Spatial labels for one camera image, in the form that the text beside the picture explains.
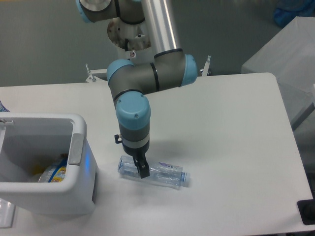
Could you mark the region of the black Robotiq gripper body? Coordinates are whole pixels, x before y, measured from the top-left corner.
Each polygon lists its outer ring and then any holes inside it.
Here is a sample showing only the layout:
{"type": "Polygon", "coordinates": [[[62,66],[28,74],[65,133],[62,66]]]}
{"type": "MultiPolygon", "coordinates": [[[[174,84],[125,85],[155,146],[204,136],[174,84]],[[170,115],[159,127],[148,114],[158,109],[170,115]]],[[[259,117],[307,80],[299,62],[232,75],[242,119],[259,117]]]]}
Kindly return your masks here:
{"type": "Polygon", "coordinates": [[[145,157],[145,153],[148,151],[149,146],[150,146],[150,144],[146,143],[142,147],[131,148],[131,147],[128,147],[125,144],[123,144],[123,149],[124,149],[125,153],[130,155],[130,156],[145,157]]]}

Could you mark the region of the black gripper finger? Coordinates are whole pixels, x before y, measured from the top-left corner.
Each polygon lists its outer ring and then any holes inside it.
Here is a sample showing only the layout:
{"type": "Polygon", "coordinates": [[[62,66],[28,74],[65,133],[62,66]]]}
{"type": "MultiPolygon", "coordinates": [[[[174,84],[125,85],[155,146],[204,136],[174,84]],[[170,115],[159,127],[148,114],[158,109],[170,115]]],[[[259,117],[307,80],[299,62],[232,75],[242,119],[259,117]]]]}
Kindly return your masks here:
{"type": "Polygon", "coordinates": [[[133,157],[135,166],[137,167],[140,178],[146,178],[150,176],[150,167],[146,160],[145,154],[135,155],[133,157]]]}

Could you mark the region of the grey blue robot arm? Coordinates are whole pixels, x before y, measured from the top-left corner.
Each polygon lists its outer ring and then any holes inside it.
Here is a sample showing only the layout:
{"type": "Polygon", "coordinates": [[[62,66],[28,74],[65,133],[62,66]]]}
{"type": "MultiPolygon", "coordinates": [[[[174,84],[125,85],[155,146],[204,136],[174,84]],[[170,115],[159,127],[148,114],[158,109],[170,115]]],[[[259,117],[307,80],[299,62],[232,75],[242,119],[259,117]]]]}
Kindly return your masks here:
{"type": "Polygon", "coordinates": [[[153,62],[136,65],[118,59],[106,74],[120,129],[115,141],[132,156],[140,177],[148,177],[145,154],[150,145],[151,108],[146,96],[192,84],[198,75],[194,57],[184,54],[179,44],[171,1],[78,0],[76,5],[86,22],[120,18],[131,26],[145,23],[148,27],[153,62]]]}

